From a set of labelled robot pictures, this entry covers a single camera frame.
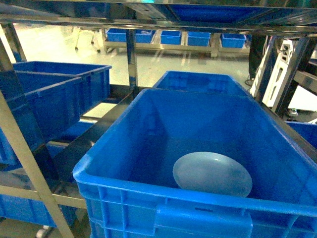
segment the white floor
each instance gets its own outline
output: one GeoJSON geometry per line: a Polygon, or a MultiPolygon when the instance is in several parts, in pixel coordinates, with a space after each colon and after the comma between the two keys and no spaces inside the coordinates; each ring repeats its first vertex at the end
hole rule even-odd
{"type": "MultiPolygon", "coordinates": [[[[17,33],[28,61],[56,61],[97,63],[112,65],[110,83],[128,85],[127,55],[125,49],[106,54],[101,53],[90,44],[90,34],[83,33],[79,40],[79,51],[75,51],[76,29],[65,26],[32,26],[16,25],[17,33]]],[[[14,57],[8,43],[0,30],[0,37],[4,42],[12,62],[14,57]]],[[[222,73],[232,75],[245,88],[243,83],[248,76],[248,61],[246,58],[228,57],[211,59],[204,54],[184,52],[150,51],[137,54],[139,86],[152,87],[167,70],[194,71],[207,73],[222,73]]],[[[102,104],[88,113],[89,116],[102,117],[111,105],[102,104]]],[[[0,224],[0,237],[6,238],[34,238],[41,226],[7,219],[0,224]]],[[[60,238],[57,230],[50,236],[60,238]]]]}

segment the plastic crate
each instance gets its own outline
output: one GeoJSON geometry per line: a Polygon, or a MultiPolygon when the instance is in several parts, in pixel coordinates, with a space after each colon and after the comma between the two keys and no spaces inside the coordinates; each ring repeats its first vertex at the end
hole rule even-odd
{"type": "MultiPolygon", "coordinates": [[[[108,40],[115,42],[127,42],[126,30],[124,29],[110,29],[107,32],[108,40]]],[[[150,43],[155,31],[151,30],[136,30],[136,42],[137,43],[150,43]]]]}
{"type": "Polygon", "coordinates": [[[210,40],[210,33],[205,32],[188,32],[189,46],[208,46],[210,40]]]}
{"type": "Polygon", "coordinates": [[[46,142],[79,121],[80,77],[30,72],[17,76],[46,142]]]}
{"type": "Polygon", "coordinates": [[[155,31],[150,30],[136,30],[136,42],[137,43],[151,43],[155,31]]]}
{"type": "Polygon", "coordinates": [[[252,41],[252,35],[246,35],[246,39],[247,39],[248,41],[252,41]]]}
{"type": "Polygon", "coordinates": [[[221,43],[224,48],[243,48],[246,36],[241,34],[222,34],[221,43]]]}
{"type": "MultiPolygon", "coordinates": [[[[82,135],[86,130],[88,130],[93,123],[79,121],[75,125],[71,126],[65,132],[63,132],[58,138],[65,141],[73,141],[78,136],[82,135]]],[[[48,150],[52,157],[63,150],[64,146],[51,146],[47,144],[48,150]]],[[[8,165],[19,165],[17,156],[15,155],[12,147],[10,146],[8,140],[6,139],[4,133],[0,128],[0,164],[8,165]]]]}
{"type": "Polygon", "coordinates": [[[180,31],[162,31],[160,42],[168,45],[180,45],[182,33],[180,31]]]}
{"type": "Polygon", "coordinates": [[[250,97],[143,90],[73,170],[92,238],[299,238],[317,234],[317,165],[250,97]],[[247,198],[179,189],[181,156],[242,164],[247,198]]]}
{"type": "Polygon", "coordinates": [[[153,88],[251,97],[239,83],[225,74],[167,71],[153,88]]]}
{"type": "Polygon", "coordinates": [[[14,70],[81,77],[79,100],[84,114],[110,94],[109,65],[30,61],[13,64],[14,70]]]}
{"type": "Polygon", "coordinates": [[[291,128],[297,131],[305,140],[317,149],[317,125],[302,122],[286,122],[291,128]]]}
{"type": "MultiPolygon", "coordinates": [[[[64,146],[48,144],[48,149],[52,157],[64,148],[64,146]]],[[[26,187],[29,186],[31,189],[33,188],[31,182],[27,182],[23,176],[19,175],[19,173],[12,171],[10,174],[12,174],[10,182],[26,184],[26,187]]],[[[72,225],[76,218],[76,208],[60,206],[60,209],[63,212],[68,224],[72,225]]],[[[56,224],[50,216],[44,203],[32,199],[0,195],[0,217],[56,227],[56,224]]]]}

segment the caster wheel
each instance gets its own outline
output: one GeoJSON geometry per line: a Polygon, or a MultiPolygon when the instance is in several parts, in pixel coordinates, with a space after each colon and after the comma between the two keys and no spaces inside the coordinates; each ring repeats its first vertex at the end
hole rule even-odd
{"type": "Polygon", "coordinates": [[[36,233],[36,238],[45,238],[47,234],[47,231],[46,230],[39,230],[37,233],[36,233]]]}

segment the shelf rack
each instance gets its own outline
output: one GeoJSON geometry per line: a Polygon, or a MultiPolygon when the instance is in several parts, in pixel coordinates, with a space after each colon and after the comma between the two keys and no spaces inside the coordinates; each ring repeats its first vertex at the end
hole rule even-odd
{"type": "MultiPolygon", "coordinates": [[[[0,22],[17,61],[26,60],[27,58],[23,53],[13,23],[127,29],[126,47],[130,85],[111,85],[109,100],[119,102],[117,106],[58,155],[60,161],[64,161],[65,159],[71,161],[70,167],[67,169],[69,176],[71,176],[71,166],[75,165],[92,147],[141,90],[138,87],[137,81],[135,49],[138,45],[135,43],[135,29],[213,32],[215,38],[211,40],[211,47],[213,48],[216,45],[215,49],[218,48],[217,44],[219,41],[217,39],[222,32],[297,38],[298,44],[292,62],[290,62],[287,80],[282,86],[284,90],[281,91],[278,100],[276,100],[277,103],[273,107],[276,114],[262,104],[262,91],[267,86],[262,77],[270,68],[269,59],[273,44],[271,44],[265,59],[255,99],[271,115],[272,119],[317,162],[316,149],[287,126],[279,117],[285,113],[285,108],[287,108],[285,105],[290,101],[294,88],[297,85],[301,85],[317,94],[317,65],[308,63],[317,43],[315,38],[317,36],[316,1],[95,0],[94,2],[87,2],[86,0],[0,0],[0,22]],[[92,13],[93,11],[84,11],[91,7],[103,10],[105,9],[105,4],[110,6],[107,8],[109,9],[107,12],[99,11],[96,14],[92,13]],[[186,6],[193,10],[191,16],[195,16],[195,11],[198,13],[205,7],[207,10],[214,9],[216,11],[226,11],[229,9],[232,14],[236,13],[239,18],[231,19],[231,15],[228,14],[224,15],[224,17],[218,16],[215,19],[203,18],[202,16],[188,18],[177,10],[181,6],[186,6]]],[[[213,51],[211,52],[211,56],[215,57],[217,53],[217,51],[213,51]]],[[[2,80],[10,79],[18,81],[2,41],[0,41],[0,75],[2,80]]],[[[85,200],[79,195],[76,186],[62,180],[57,181],[57,186],[53,190],[49,188],[35,160],[38,155],[47,153],[47,148],[45,144],[40,144],[35,152],[31,152],[4,99],[3,93],[0,93],[0,127],[27,173],[26,181],[29,179],[35,190],[25,189],[23,186],[10,187],[7,184],[2,184],[2,180],[0,179],[0,194],[43,201],[64,238],[82,238],[82,224],[76,221],[75,225],[70,228],[58,204],[86,208],[85,200]],[[68,196],[59,194],[57,191],[60,190],[68,191],[68,196]]],[[[7,176],[7,174],[1,172],[1,176],[7,176]]]]}
{"type": "MultiPolygon", "coordinates": [[[[186,52],[199,52],[199,53],[208,53],[210,57],[217,57],[222,55],[234,54],[235,56],[248,56],[250,48],[223,48],[221,46],[220,34],[214,33],[211,35],[211,39],[208,46],[189,46],[188,41],[188,32],[182,32],[182,39],[180,45],[166,45],[160,43],[161,30],[157,30],[153,35],[151,43],[136,43],[137,50],[160,50],[160,51],[186,51],[186,52]]],[[[108,41],[107,36],[103,32],[103,42],[105,52],[108,52],[108,49],[119,49],[126,48],[125,42],[112,42],[108,41]]]]}

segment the crate handle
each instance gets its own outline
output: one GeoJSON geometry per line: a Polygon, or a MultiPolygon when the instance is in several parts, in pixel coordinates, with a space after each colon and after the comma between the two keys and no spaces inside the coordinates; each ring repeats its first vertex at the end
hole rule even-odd
{"type": "Polygon", "coordinates": [[[249,212],[214,211],[213,209],[171,205],[157,206],[155,227],[192,234],[249,238],[253,223],[249,212]]]}

